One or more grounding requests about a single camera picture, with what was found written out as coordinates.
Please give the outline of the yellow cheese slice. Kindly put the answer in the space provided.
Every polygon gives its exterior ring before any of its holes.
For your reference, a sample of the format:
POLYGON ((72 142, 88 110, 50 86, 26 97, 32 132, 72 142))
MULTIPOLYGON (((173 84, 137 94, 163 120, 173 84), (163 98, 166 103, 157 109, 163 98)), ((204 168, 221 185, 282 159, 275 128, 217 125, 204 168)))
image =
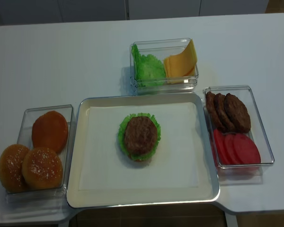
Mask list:
POLYGON ((171 55, 164 60, 169 78, 193 76, 197 63, 197 55, 192 40, 187 47, 177 55, 171 55))

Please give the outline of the green lettuce on burger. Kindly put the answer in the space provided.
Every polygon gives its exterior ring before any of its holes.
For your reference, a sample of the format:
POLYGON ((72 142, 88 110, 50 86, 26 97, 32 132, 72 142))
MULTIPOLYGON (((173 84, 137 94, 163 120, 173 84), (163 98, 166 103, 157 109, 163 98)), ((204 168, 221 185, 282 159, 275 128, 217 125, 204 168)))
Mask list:
POLYGON ((119 127, 119 131, 118 131, 118 141, 119 141, 119 145, 120 145, 120 148, 121 148, 121 151, 127 155, 130 159, 131 157, 134 157, 134 158, 151 158, 155 152, 156 152, 156 149, 158 147, 158 144, 159 144, 159 141, 161 139, 161 127, 160 127, 160 124, 157 122, 156 118, 154 115, 151 115, 149 113, 132 113, 128 116, 126 116, 124 118, 124 120, 121 122, 120 124, 120 127, 119 127), (157 134, 158 134, 158 138, 157 138, 157 141, 155 143, 155 146, 153 148, 153 150, 149 153, 149 154, 146 154, 146 155, 142 155, 142 156, 134 156, 134 155, 130 155, 128 151, 126 151, 126 148, 125 148, 125 145, 124 145, 124 132, 125 132, 125 129, 126 129, 126 126, 128 124, 128 122, 133 118, 133 117, 137 117, 137 116, 148 116, 151 121, 155 124, 156 128, 157 128, 157 134))

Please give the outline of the clear lettuce cheese container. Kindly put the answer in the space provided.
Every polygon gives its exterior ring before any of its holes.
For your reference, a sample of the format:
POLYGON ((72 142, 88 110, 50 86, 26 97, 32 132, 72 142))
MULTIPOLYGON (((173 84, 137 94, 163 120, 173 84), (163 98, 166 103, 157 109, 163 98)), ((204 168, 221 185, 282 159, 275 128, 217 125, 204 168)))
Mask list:
POLYGON ((195 75, 188 76, 183 78, 176 78, 176 80, 181 80, 180 83, 170 84, 170 79, 165 77, 164 85, 161 86, 150 86, 150 87, 139 87, 138 80, 136 80, 136 70, 134 67, 133 55, 131 53, 132 46, 137 45, 138 50, 141 55, 152 54, 157 59, 159 59, 163 65, 164 60, 171 56, 177 55, 183 52, 190 42, 190 38, 181 38, 181 39, 169 39, 169 40, 157 40, 157 41, 145 41, 145 42, 134 42, 130 46, 130 72, 131 72, 131 84, 137 90, 138 93, 149 93, 149 92, 167 92, 167 91, 176 91, 180 90, 193 90, 197 85, 198 79, 198 68, 195 66, 195 75))

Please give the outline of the yellow cheese stack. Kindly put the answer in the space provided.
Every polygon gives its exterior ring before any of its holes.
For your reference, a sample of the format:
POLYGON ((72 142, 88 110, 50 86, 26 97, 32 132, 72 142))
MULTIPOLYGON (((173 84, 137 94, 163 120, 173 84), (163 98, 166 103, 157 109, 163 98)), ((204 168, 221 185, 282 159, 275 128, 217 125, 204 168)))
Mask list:
POLYGON ((180 83, 181 80, 176 78, 183 78, 195 75, 195 64, 184 60, 182 57, 169 56, 164 60, 164 69, 166 77, 174 79, 169 81, 170 84, 180 83))

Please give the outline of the brown patty on burger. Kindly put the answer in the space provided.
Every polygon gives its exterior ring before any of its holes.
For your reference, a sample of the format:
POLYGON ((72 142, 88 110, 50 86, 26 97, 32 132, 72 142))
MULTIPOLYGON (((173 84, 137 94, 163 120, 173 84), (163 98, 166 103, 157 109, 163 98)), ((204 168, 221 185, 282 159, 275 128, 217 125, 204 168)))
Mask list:
POLYGON ((142 156, 153 150, 157 138, 157 128, 151 119, 148 116, 137 116, 126 126, 124 145, 130 155, 142 156))

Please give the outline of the bottom bun on tray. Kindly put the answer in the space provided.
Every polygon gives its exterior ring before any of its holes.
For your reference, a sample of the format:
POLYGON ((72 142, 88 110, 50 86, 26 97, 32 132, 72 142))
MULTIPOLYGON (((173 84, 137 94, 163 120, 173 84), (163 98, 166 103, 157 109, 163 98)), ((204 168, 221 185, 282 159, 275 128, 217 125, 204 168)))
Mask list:
POLYGON ((145 162, 145 161, 148 161, 150 160, 150 158, 134 158, 134 157, 131 157, 131 160, 134 161, 134 162, 145 162))

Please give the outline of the white paper liner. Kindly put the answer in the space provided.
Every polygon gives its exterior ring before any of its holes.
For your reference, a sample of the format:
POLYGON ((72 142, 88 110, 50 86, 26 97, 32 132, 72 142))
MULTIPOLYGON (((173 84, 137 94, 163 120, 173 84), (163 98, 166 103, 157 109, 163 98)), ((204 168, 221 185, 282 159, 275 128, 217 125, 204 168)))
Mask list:
POLYGON ((192 103, 93 107, 80 175, 81 189, 186 188, 199 185, 196 151, 197 112, 192 103), (119 147, 123 119, 136 113, 154 115, 161 126, 156 153, 147 162, 134 162, 119 147))

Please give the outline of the left red tomato slice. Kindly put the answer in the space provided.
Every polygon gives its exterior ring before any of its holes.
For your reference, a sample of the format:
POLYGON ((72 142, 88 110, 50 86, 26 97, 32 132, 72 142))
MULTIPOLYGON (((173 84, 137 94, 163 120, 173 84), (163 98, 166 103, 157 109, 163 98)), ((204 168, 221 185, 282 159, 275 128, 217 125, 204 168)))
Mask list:
POLYGON ((226 148, 224 145, 224 136, 218 129, 215 129, 213 131, 213 136, 214 136, 214 141, 215 141, 215 145, 217 148, 217 153, 219 156, 220 163, 223 165, 226 165, 229 163, 229 160, 228 160, 228 157, 226 154, 226 148))

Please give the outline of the red tomato slice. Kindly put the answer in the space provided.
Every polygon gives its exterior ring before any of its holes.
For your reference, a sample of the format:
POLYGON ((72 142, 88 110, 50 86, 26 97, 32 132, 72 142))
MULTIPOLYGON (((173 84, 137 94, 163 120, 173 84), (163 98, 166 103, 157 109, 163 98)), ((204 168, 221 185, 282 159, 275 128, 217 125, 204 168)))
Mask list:
POLYGON ((224 145, 224 136, 218 129, 215 129, 213 131, 213 136, 214 136, 214 141, 215 141, 215 145, 217 148, 217 153, 219 156, 220 163, 223 165, 226 165, 229 163, 229 160, 228 160, 228 157, 226 154, 226 148, 224 145))
POLYGON ((234 149, 234 137, 235 134, 227 134, 224 138, 224 145, 226 148, 226 153, 231 165, 242 165, 242 161, 239 159, 235 149, 234 149))
POLYGON ((255 143, 246 135, 237 133, 233 146, 241 164, 260 164, 261 157, 255 143))

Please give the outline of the middle brown patty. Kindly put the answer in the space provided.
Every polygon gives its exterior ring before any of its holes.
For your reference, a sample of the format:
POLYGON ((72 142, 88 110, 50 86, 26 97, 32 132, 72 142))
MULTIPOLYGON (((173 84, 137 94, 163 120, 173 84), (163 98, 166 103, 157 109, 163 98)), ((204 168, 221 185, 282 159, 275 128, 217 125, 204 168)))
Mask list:
POLYGON ((214 97, 214 106, 217 112, 217 115, 225 127, 225 132, 235 132, 236 128, 234 124, 230 121, 228 118, 225 109, 224 109, 224 100, 225 95, 222 95, 221 93, 218 93, 214 97))

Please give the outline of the plain orange bun half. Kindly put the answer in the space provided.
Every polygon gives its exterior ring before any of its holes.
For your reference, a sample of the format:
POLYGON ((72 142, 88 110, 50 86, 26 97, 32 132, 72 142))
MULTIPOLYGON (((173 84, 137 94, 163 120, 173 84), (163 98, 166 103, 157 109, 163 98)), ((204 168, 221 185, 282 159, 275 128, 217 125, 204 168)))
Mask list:
POLYGON ((41 115, 32 127, 34 148, 50 148, 57 154, 64 149, 68 135, 66 119, 57 111, 49 111, 41 115))

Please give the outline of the right brown patty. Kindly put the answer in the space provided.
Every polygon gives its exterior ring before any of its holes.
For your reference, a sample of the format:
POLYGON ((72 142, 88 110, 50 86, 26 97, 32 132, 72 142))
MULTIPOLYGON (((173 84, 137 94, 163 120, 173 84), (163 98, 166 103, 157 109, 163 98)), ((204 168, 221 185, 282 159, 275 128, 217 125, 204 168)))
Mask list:
POLYGON ((228 93, 224 100, 224 109, 237 132, 248 133, 251 129, 250 115, 246 106, 235 95, 228 93))

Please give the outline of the right red tomato slice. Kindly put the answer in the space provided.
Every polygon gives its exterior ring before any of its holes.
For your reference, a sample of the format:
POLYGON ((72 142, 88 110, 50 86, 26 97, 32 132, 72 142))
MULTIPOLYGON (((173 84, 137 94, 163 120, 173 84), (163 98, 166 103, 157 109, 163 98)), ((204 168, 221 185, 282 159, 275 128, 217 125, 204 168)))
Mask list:
POLYGON ((246 135, 237 133, 233 146, 241 164, 260 164, 261 157, 255 143, 246 135))

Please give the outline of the clear bun container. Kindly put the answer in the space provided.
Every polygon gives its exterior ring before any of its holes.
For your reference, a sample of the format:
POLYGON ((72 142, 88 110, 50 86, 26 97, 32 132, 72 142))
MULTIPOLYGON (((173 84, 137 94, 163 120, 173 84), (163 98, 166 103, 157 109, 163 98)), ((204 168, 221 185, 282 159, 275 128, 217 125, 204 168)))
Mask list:
MULTIPOLYGON (((66 106, 28 109, 24 113, 24 117, 23 117, 23 120, 22 120, 20 132, 19 132, 19 136, 18 136, 18 140, 17 140, 16 144, 24 145, 24 146, 28 147, 30 149, 30 151, 32 149, 34 149, 33 142, 32 142, 32 127, 33 127, 33 124, 34 124, 34 122, 36 121, 37 118, 39 118, 41 115, 43 115, 43 114, 45 114, 49 111, 57 111, 64 116, 64 118, 66 119, 66 122, 68 124, 68 130, 69 130, 69 134, 70 134, 70 125, 71 125, 71 118, 72 118, 72 116, 71 116, 72 115, 72 106, 66 105, 66 106)), ((65 157, 66 157, 66 146, 67 146, 67 143, 66 143, 64 149, 62 150, 62 152, 60 154, 57 154, 58 157, 60 158, 61 162, 62 162, 62 167, 63 167, 61 185, 57 188, 52 188, 52 189, 48 189, 48 190, 58 189, 58 188, 61 188, 62 185, 63 185, 64 167, 65 167, 65 161, 64 160, 65 160, 65 157)), ((26 193, 26 192, 29 192, 29 191, 40 191, 40 190, 32 190, 28 186, 27 191, 18 192, 18 193, 26 193)))

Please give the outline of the left sesame bun top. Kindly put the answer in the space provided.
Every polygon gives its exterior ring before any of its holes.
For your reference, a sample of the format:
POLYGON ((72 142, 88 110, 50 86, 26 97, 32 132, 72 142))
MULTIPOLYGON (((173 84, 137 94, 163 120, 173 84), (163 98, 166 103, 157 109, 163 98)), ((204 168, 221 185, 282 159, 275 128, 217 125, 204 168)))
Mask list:
POLYGON ((22 175, 22 163, 30 149, 21 144, 8 146, 0 156, 0 182, 10 193, 28 190, 22 175))

